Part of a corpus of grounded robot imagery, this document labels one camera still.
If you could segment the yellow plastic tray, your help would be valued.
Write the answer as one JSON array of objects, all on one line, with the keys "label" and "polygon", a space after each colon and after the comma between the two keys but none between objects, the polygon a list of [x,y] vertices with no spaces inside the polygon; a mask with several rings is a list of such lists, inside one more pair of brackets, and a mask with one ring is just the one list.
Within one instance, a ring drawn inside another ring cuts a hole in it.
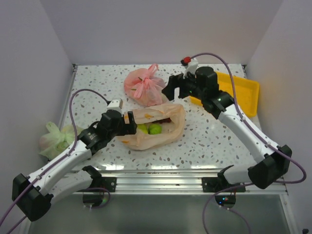
[{"label": "yellow plastic tray", "polygon": [[[221,72],[216,73],[218,77],[219,88],[222,91],[229,93],[233,97],[230,76]],[[236,76],[233,76],[233,79],[236,98],[240,108],[248,117],[255,117],[257,115],[260,84],[257,81]]]}]

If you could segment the orange plastic fruit bag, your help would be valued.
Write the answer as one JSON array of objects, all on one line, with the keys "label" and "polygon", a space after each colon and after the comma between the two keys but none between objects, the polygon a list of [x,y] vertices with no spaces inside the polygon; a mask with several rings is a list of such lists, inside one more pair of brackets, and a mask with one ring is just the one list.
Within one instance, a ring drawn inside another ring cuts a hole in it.
[{"label": "orange plastic fruit bag", "polygon": [[181,104],[162,104],[148,108],[133,110],[136,124],[146,124],[147,127],[156,120],[170,118],[172,122],[162,123],[162,133],[150,135],[137,128],[135,135],[118,136],[117,139],[133,150],[147,150],[164,146],[178,140],[185,127],[185,110]]}]

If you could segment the right black base bracket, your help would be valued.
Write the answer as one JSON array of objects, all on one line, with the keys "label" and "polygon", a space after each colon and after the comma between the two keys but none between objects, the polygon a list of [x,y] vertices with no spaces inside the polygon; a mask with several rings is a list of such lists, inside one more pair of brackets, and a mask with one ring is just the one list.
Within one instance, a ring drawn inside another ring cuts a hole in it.
[{"label": "right black base bracket", "polygon": [[203,177],[201,179],[202,181],[202,189],[203,192],[205,193],[216,193],[221,190],[230,188],[230,192],[239,192],[239,193],[244,193],[246,191],[245,187],[239,187],[237,189],[233,189],[234,186],[240,185],[239,183],[237,184],[230,184],[225,176],[224,172],[233,167],[233,165],[230,165],[224,169],[222,169],[220,172],[217,173],[215,177]]}]

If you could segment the left black base bracket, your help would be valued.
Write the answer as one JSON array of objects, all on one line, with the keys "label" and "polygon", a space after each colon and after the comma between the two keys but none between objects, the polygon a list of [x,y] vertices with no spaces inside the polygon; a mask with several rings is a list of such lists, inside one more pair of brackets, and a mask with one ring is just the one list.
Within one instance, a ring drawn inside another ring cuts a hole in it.
[{"label": "left black base bracket", "polygon": [[102,174],[93,166],[85,166],[82,170],[91,176],[92,182],[89,188],[104,188],[109,192],[116,191],[116,177],[102,176]]}]

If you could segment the green round bumpy fruit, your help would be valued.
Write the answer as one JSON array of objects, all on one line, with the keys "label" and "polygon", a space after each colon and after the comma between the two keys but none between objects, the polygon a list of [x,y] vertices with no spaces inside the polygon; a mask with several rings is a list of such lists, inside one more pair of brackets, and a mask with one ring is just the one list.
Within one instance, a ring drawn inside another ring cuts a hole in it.
[{"label": "green round bumpy fruit", "polygon": [[148,128],[148,133],[150,135],[157,135],[162,133],[162,126],[157,123],[152,123]]}]

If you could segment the pink knotted plastic bag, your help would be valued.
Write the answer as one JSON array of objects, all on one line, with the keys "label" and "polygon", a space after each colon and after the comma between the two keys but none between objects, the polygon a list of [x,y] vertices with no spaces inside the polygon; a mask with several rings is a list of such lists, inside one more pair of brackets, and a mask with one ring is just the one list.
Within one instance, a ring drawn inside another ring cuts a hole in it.
[{"label": "pink knotted plastic bag", "polygon": [[149,68],[131,71],[124,80],[125,94],[145,107],[167,102],[168,99],[161,92],[166,84],[162,78],[155,76],[157,71],[158,64],[155,63]]}]

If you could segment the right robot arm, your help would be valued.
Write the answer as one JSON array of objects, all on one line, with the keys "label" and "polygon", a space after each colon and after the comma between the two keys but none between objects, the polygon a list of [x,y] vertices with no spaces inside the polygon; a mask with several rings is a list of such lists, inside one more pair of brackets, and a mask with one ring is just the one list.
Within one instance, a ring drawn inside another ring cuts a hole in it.
[{"label": "right robot arm", "polygon": [[227,126],[251,153],[254,163],[250,166],[228,166],[217,174],[217,188],[229,191],[240,183],[253,183],[265,189],[289,168],[289,161],[282,155],[292,155],[287,146],[271,141],[254,123],[237,108],[234,98],[219,88],[217,73],[209,66],[196,69],[194,73],[172,75],[162,93],[173,100],[179,88],[180,99],[195,97],[205,111]]}]

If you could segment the aluminium frame rail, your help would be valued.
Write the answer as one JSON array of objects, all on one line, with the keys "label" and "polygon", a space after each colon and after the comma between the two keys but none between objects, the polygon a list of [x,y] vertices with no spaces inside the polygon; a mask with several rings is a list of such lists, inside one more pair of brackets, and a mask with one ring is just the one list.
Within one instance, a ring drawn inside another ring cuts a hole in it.
[{"label": "aluminium frame rail", "polygon": [[[116,191],[111,193],[118,195],[201,195],[205,193],[201,179],[215,177],[218,173],[217,169],[98,171],[102,176],[117,178]],[[52,192],[55,197],[70,195],[85,191],[91,182],[87,172],[71,171],[52,188]]]}]

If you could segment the green plastic fruit bag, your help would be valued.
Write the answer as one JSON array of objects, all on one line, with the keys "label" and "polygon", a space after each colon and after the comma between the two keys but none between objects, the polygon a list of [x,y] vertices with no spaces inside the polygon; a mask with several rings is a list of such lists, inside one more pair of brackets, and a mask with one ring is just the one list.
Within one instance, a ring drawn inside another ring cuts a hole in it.
[{"label": "green plastic fruit bag", "polygon": [[74,142],[75,132],[72,125],[66,125],[60,130],[53,122],[48,122],[46,129],[48,133],[39,139],[39,154],[52,160]]}]

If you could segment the green pear fruit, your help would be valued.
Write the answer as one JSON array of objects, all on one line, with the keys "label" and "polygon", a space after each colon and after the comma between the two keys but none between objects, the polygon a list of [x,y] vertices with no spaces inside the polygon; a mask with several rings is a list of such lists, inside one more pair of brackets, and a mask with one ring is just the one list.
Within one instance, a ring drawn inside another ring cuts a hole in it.
[{"label": "green pear fruit", "polygon": [[140,129],[143,133],[149,134],[148,127],[146,124],[138,124],[137,128]]}]

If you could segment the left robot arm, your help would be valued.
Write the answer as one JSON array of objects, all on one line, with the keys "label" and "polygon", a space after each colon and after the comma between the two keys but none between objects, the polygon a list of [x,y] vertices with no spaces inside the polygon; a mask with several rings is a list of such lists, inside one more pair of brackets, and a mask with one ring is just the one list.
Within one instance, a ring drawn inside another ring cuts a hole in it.
[{"label": "left robot arm", "polygon": [[122,114],[108,110],[100,121],[81,131],[76,142],[60,155],[29,176],[17,175],[13,179],[12,200],[30,221],[43,217],[52,205],[52,188],[77,164],[90,158],[116,136],[137,132],[134,113]]}]

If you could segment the dark red grape bunch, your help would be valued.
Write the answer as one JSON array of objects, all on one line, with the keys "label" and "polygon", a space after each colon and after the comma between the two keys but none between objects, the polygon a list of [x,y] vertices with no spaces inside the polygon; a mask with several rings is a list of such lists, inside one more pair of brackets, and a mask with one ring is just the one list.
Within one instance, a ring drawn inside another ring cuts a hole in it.
[{"label": "dark red grape bunch", "polygon": [[160,120],[155,121],[155,123],[159,123],[159,124],[170,123],[170,122],[172,122],[170,118],[165,118],[165,119],[160,119]]}]

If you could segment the black base bracket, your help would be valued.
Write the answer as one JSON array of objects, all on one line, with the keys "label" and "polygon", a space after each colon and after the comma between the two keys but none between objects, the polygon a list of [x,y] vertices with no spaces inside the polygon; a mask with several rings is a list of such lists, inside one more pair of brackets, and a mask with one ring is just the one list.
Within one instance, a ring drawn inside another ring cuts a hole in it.
[{"label": "black base bracket", "polygon": [[82,170],[91,176],[92,182],[89,188],[104,188],[109,192],[116,191],[116,177],[102,176],[102,174],[93,166],[85,166]]},{"label": "black base bracket", "polygon": [[233,165],[230,165],[224,169],[222,169],[220,172],[217,173],[215,177],[203,177],[201,179],[202,181],[202,189],[203,192],[205,193],[216,193],[221,190],[230,188],[230,192],[239,192],[239,193],[244,193],[246,191],[245,187],[239,187],[237,189],[233,189],[234,186],[240,185],[239,183],[237,184],[230,184],[225,176],[224,172],[233,167]]}]

